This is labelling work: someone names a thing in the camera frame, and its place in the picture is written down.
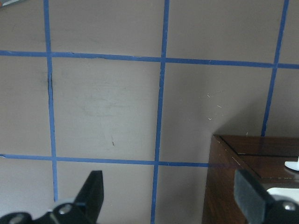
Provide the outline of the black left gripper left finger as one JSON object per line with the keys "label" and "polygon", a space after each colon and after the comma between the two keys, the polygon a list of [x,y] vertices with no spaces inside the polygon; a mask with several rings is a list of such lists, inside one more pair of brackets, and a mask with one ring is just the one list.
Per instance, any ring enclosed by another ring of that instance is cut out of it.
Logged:
{"label": "black left gripper left finger", "polygon": [[74,204],[80,208],[84,216],[96,224],[104,201],[103,173],[100,170],[91,171]]}

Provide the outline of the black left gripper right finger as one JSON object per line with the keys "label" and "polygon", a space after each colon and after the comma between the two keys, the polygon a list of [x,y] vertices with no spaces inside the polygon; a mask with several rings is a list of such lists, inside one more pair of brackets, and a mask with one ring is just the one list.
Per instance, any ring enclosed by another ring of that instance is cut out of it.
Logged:
{"label": "black left gripper right finger", "polygon": [[275,199],[245,169],[235,171],[234,199],[249,224],[264,223],[275,203]]}

